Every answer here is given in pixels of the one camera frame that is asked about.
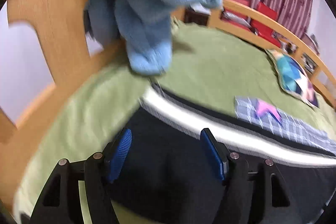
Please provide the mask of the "light blue plush toy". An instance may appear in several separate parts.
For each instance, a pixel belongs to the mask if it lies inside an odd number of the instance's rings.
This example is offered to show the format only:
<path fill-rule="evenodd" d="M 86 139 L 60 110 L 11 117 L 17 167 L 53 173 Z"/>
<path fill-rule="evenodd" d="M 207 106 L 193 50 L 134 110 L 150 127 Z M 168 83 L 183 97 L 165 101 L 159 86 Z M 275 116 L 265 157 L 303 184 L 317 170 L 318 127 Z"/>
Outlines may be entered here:
<path fill-rule="evenodd" d="M 140 75 L 160 75 L 173 55 L 171 13 L 195 3 L 217 9 L 222 0 L 89 0 L 84 29 L 102 46 L 124 38 L 131 69 Z"/>

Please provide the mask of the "black pants with white stripe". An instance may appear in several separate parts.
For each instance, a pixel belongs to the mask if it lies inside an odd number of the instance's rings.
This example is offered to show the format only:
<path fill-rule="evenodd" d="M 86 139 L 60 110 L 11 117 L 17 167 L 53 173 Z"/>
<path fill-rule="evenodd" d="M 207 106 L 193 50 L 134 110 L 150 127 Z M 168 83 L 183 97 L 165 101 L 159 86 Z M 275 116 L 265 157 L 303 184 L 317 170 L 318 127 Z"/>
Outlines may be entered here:
<path fill-rule="evenodd" d="M 335 223 L 335 146 L 271 125 L 153 84 L 123 127 L 131 142 L 110 196 L 160 223 Z"/>

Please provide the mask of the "left red chair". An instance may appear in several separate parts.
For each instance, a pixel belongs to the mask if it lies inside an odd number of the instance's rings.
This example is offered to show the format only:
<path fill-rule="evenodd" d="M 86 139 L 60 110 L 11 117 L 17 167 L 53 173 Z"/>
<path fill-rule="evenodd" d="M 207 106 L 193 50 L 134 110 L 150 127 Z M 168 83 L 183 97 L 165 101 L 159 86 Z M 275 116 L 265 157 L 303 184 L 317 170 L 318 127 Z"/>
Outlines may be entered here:
<path fill-rule="evenodd" d="M 250 6 L 250 1 L 248 0 L 233 0 L 233 1 L 238 2 L 244 6 Z M 234 10 L 225 8 L 222 12 L 221 20 L 248 31 L 250 31 L 251 29 L 251 25 L 248 22 L 249 17 Z"/>

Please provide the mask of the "green fleece bed blanket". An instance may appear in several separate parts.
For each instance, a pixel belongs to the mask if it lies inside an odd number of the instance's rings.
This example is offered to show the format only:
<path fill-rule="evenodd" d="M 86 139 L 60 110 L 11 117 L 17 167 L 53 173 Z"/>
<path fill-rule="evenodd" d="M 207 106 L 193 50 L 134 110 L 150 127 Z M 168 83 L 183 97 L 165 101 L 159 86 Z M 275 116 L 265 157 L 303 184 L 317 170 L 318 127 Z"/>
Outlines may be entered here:
<path fill-rule="evenodd" d="M 174 54 L 159 84 L 173 93 L 234 115 L 235 97 L 260 98 L 335 138 L 335 111 L 322 96 L 312 108 L 285 93 L 268 55 L 224 32 L 178 23 Z M 17 192 L 13 213 L 31 215 L 47 177 L 61 158 L 82 160 L 98 151 L 138 107 L 150 81 L 132 73 L 119 53 L 66 102 L 32 156 Z"/>

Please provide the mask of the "colourful geometric pillow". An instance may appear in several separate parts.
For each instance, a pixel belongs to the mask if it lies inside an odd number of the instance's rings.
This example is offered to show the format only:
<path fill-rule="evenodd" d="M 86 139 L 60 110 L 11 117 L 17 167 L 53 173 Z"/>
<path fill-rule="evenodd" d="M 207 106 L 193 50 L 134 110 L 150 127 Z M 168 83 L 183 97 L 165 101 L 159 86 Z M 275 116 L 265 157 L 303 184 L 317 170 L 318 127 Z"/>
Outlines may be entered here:
<path fill-rule="evenodd" d="M 266 50 L 266 53 L 272 60 L 282 90 L 310 107 L 319 108 L 316 92 L 302 66 L 279 51 Z"/>

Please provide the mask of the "grey checkered quilt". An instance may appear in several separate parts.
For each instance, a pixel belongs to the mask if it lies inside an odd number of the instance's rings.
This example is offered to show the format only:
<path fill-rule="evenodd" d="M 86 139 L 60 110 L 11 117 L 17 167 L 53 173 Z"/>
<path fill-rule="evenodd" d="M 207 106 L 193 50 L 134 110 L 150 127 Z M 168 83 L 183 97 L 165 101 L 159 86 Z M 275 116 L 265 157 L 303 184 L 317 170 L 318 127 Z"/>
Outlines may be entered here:
<path fill-rule="evenodd" d="M 275 106 L 251 97 L 235 97 L 237 118 L 271 132 L 277 137 L 335 154 L 335 141 L 327 133 L 286 114 Z"/>

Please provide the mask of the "wooden bed frame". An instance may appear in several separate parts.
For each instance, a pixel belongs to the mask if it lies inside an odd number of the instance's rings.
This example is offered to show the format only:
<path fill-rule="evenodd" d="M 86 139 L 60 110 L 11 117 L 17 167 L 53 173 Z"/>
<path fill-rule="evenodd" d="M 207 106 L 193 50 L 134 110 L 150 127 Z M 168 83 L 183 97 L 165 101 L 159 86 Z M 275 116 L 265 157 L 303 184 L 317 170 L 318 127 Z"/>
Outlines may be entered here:
<path fill-rule="evenodd" d="M 32 210 L 46 175 L 33 179 L 33 191 L 23 193 L 22 180 L 30 161 L 45 145 L 47 157 L 78 158 L 101 148 L 126 120 L 134 108 L 145 82 L 132 76 L 116 62 L 125 56 L 123 42 L 117 41 L 100 53 L 89 55 L 84 38 L 83 9 L 88 0 L 8 0 L 7 17 L 11 26 L 28 23 L 37 32 L 47 65 L 54 79 L 44 88 L 17 124 L 1 115 L 1 200 L 9 211 L 17 204 Z M 96 79 L 123 72 L 121 83 L 130 79 L 137 86 L 126 107 L 117 111 L 116 119 L 94 128 L 92 122 L 82 122 L 81 129 L 58 130 L 56 120 L 72 95 Z"/>

